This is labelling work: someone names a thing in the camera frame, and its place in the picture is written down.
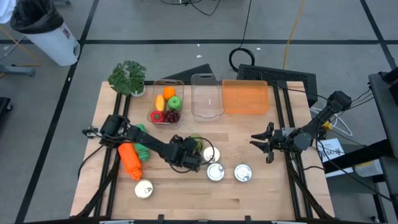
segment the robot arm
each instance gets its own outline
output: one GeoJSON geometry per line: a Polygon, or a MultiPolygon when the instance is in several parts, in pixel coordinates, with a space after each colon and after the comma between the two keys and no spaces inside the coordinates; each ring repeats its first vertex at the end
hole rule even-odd
{"type": "Polygon", "coordinates": [[[267,139],[268,142],[250,141],[250,143],[268,153],[266,160],[268,164],[274,160],[274,149],[297,153],[307,150],[312,145],[312,140],[317,138],[319,125],[327,122],[335,113],[345,111],[351,106],[351,98],[342,91],[335,91],[328,99],[327,106],[304,127],[274,130],[274,123],[270,122],[266,132],[251,136],[258,140],[267,139]]]}
{"type": "Polygon", "coordinates": [[[137,126],[130,125],[127,118],[119,115],[109,115],[99,132],[102,135],[99,143],[103,146],[119,147],[124,141],[139,143],[157,152],[173,166],[199,171],[201,156],[194,153],[198,143],[192,138],[183,139],[174,135],[169,143],[164,143],[141,131],[137,126]]]}

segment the metal can lid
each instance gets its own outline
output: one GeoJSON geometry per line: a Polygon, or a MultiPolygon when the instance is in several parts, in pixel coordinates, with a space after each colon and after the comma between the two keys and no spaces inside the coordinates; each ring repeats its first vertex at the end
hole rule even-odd
{"type": "Polygon", "coordinates": [[[235,168],[235,177],[240,182],[246,182],[251,179],[252,172],[248,165],[240,164],[235,168]]]}
{"type": "Polygon", "coordinates": [[[137,197],[147,198],[154,191],[154,187],[149,180],[140,180],[135,188],[137,197]]]}
{"type": "MultiPolygon", "coordinates": [[[[204,151],[203,151],[203,159],[208,162],[211,157],[213,156],[213,148],[207,147],[204,151]]],[[[214,158],[211,159],[210,163],[215,163],[220,159],[220,151],[214,147],[214,158]]]]}
{"type": "Polygon", "coordinates": [[[210,180],[219,181],[224,177],[224,173],[224,167],[218,163],[210,164],[210,166],[207,167],[207,176],[210,180]]]}

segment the green pepper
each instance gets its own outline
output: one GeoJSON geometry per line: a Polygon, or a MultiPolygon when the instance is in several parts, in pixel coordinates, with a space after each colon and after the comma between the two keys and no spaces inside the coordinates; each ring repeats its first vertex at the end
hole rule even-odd
{"type": "Polygon", "coordinates": [[[150,114],[150,119],[152,122],[164,122],[163,119],[163,112],[161,111],[154,111],[150,114]]]}

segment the gray floor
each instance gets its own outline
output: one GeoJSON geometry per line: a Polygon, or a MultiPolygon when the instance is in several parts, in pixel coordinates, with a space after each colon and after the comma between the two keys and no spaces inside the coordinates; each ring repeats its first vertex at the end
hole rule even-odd
{"type": "MultiPolygon", "coordinates": [[[[71,6],[57,8],[74,36],[80,37],[94,0],[71,2],[71,6]]],[[[394,23],[398,19],[396,1],[368,0],[367,3],[383,37],[398,39],[398,27],[394,23]]],[[[206,11],[214,5],[210,0],[197,4],[206,11]]],[[[168,6],[155,0],[100,0],[87,39],[240,39],[248,5],[248,0],[222,0],[216,13],[206,17],[191,6],[168,6]]],[[[300,1],[253,0],[246,38],[287,39],[299,7],[300,1]]],[[[14,38],[21,37],[9,25],[4,27],[14,38]]],[[[6,39],[0,33],[0,40],[6,39]]],[[[294,39],[377,40],[360,1],[354,0],[307,0],[294,39]]],[[[6,52],[6,46],[0,45],[0,55],[6,52]]],[[[244,46],[254,52],[256,65],[282,68],[284,44],[244,46]]],[[[0,96],[12,98],[15,105],[0,131],[0,179],[5,180],[0,183],[0,223],[15,221],[69,71],[69,67],[59,67],[36,46],[25,44],[24,47],[40,61],[36,76],[0,78],[0,96]]],[[[93,119],[100,83],[118,62],[140,62],[147,67],[148,80],[204,63],[209,63],[223,78],[234,78],[236,74],[229,67],[228,54],[236,47],[236,44],[86,44],[25,221],[69,216],[76,173],[87,142],[81,130],[93,119]]],[[[398,60],[398,45],[388,48],[398,60]]],[[[241,54],[236,54],[234,61],[235,64],[249,63],[247,56],[241,54]]],[[[33,61],[21,49],[16,49],[1,63],[33,61]]],[[[356,98],[367,90],[368,74],[389,71],[390,66],[379,44],[294,44],[289,48],[287,69],[317,74],[321,95],[342,90],[356,98]]],[[[373,101],[348,111],[342,118],[355,141],[370,144],[386,137],[373,101]]],[[[368,222],[368,216],[376,214],[371,194],[350,179],[333,177],[328,183],[337,217],[368,222]]],[[[380,188],[386,194],[383,184],[380,188]]],[[[389,223],[397,223],[391,207],[388,212],[389,223]]]]}

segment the wheel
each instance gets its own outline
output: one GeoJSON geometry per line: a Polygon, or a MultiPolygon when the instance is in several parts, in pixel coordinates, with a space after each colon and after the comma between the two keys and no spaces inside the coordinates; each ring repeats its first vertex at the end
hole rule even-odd
{"type": "Polygon", "coordinates": [[[370,218],[371,218],[372,222],[374,222],[374,223],[381,223],[379,220],[379,217],[377,217],[377,216],[372,216],[370,218]]]}
{"type": "Polygon", "coordinates": [[[7,111],[12,111],[13,108],[14,107],[10,103],[7,105],[7,111]]]}

